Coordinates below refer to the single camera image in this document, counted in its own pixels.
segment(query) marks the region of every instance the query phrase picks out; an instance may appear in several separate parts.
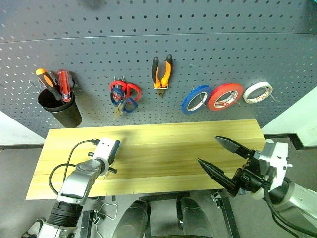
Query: pen holder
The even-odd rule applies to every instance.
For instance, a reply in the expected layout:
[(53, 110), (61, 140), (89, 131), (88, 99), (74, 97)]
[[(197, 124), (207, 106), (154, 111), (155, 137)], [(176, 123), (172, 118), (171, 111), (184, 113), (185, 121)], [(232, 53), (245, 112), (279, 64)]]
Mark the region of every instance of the pen holder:
[(57, 101), (54, 95), (47, 89), (38, 97), (39, 104), (50, 112), (66, 128), (74, 128), (83, 120), (75, 102), (75, 94), (70, 93), (71, 100), (67, 103)]

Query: wooden table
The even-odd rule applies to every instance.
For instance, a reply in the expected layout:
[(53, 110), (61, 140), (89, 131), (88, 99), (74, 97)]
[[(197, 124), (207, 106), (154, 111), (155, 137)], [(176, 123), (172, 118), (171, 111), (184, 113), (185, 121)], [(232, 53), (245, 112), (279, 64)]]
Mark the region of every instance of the wooden table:
[[(265, 144), (255, 119), (51, 129), (26, 199), (56, 198), (48, 185), (51, 170), (66, 163), (70, 150), (78, 142), (101, 137), (121, 141), (112, 164), (118, 173), (107, 173), (105, 179), (99, 177), (90, 196), (221, 188), (197, 159), (215, 164), (230, 178), (245, 159), (224, 149), (214, 139), (215, 135), (229, 137), (250, 149), (261, 150)], [(85, 161), (90, 158), (88, 152), (94, 150), (92, 143), (79, 145), (70, 162)], [(64, 167), (59, 168), (53, 176), (57, 190), (61, 188), (63, 172)]]

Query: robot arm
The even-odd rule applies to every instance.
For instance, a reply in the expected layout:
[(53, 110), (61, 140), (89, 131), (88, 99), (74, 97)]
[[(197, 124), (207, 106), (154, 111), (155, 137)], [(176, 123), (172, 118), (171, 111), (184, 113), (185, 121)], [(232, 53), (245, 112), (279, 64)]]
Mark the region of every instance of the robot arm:
[(288, 164), (288, 144), (266, 143), (264, 149), (258, 151), (249, 150), (229, 138), (216, 136), (215, 139), (230, 152), (247, 159), (247, 162), (230, 179), (217, 166), (198, 159), (212, 179), (232, 196), (243, 189), (250, 191), (255, 200), (265, 197), (270, 209), (278, 218), (281, 216), (286, 225), (297, 224), (300, 229), (295, 230), (306, 230), (307, 234), (317, 237), (317, 193), (285, 177), (287, 168), (292, 167)]
[(39, 238), (73, 238), (77, 222), (86, 203), (92, 185), (99, 175), (107, 171), (116, 173), (109, 167), (120, 141), (102, 138), (95, 150), (89, 152), (90, 160), (79, 163), (65, 180), (49, 219), (43, 224)]

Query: black cable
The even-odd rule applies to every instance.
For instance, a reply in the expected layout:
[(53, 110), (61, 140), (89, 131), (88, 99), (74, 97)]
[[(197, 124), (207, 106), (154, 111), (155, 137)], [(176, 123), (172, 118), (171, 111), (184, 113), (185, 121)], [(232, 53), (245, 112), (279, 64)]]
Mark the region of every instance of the black cable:
[(56, 189), (53, 187), (53, 185), (52, 185), (52, 176), (53, 176), (53, 174), (55, 173), (55, 171), (56, 171), (59, 167), (62, 167), (62, 166), (73, 166), (73, 167), (75, 167), (74, 164), (64, 163), (64, 164), (57, 165), (57, 166), (52, 170), (52, 172), (50, 173), (50, 176), (49, 176), (49, 186), (50, 186), (51, 190), (52, 190), (56, 195), (58, 195), (58, 192), (57, 192), (57, 190), (56, 190)]
[[(77, 146), (79, 146), (80, 144), (83, 144), (83, 143), (86, 143), (86, 142), (92, 142), (92, 140), (84, 140), (82, 142), (79, 142), (77, 145), (75, 145), (72, 150), (70, 151), (70, 154), (68, 156), (68, 160), (67, 160), (67, 164), (69, 164), (69, 161), (70, 161), (70, 157), (71, 155), (73, 154), (74, 150), (76, 149)], [(66, 165), (66, 168), (65, 168), (65, 172), (64, 172), (64, 178), (63, 178), (63, 182), (65, 181), (66, 179), (66, 174), (67, 174), (67, 169), (68, 169), (68, 165)]]
[(272, 212), (272, 218), (273, 218), (273, 220), (275, 221), (275, 223), (276, 223), (279, 227), (283, 228), (284, 230), (286, 230), (287, 232), (289, 232), (290, 234), (292, 234), (292, 235), (295, 236), (296, 238), (299, 238), (299, 236), (298, 236), (295, 232), (291, 231), (291, 230), (288, 229), (287, 227), (285, 227), (285, 226), (283, 226), (282, 224), (280, 224), (280, 223), (277, 221), (276, 217), (274, 216), (273, 212)]
[(276, 216), (282, 223), (284, 223), (285, 225), (287, 225), (288, 227), (294, 229), (294, 230), (297, 230), (299, 232), (302, 232), (302, 233), (305, 233), (305, 234), (308, 234), (312, 237), (317, 237), (317, 233), (315, 232), (311, 232), (307, 229), (304, 229), (304, 228), (301, 228), (299, 226), (296, 226), (290, 222), (288, 222), (287, 220), (285, 220), (285, 218), (283, 218), (280, 213), (275, 209), (275, 207), (273, 206), (273, 203), (271, 201), (271, 198), (269, 196), (269, 191), (268, 191), (268, 188), (267, 187), (264, 187), (263, 188), (264, 190), (264, 197), (265, 197), (265, 200), (266, 200), (266, 203), (268, 205), (268, 207), (270, 208), (270, 210), (272, 211), (272, 213), (274, 214), (274, 216)]

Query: gray pegboard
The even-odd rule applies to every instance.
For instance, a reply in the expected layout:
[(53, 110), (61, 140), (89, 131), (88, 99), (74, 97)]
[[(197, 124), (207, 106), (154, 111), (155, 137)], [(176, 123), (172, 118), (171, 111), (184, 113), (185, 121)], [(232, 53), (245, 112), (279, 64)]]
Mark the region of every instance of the gray pegboard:
[[(15, 0), (0, 6), (1, 110), (43, 137), (61, 125), (37, 104), (37, 94), (23, 94), (29, 80), (37, 84), (39, 67), (74, 73), (81, 127), (250, 118), (264, 126), (317, 84), (316, 4), (310, 0)], [(152, 59), (163, 63), (168, 53), (174, 67), (161, 99), (153, 90)], [(113, 120), (108, 87), (123, 75), (141, 88), (142, 98), (135, 112)], [(223, 111), (206, 107), (192, 115), (180, 109), (192, 86), (236, 82), (246, 89), (264, 80), (280, 102), (239, 100)]]

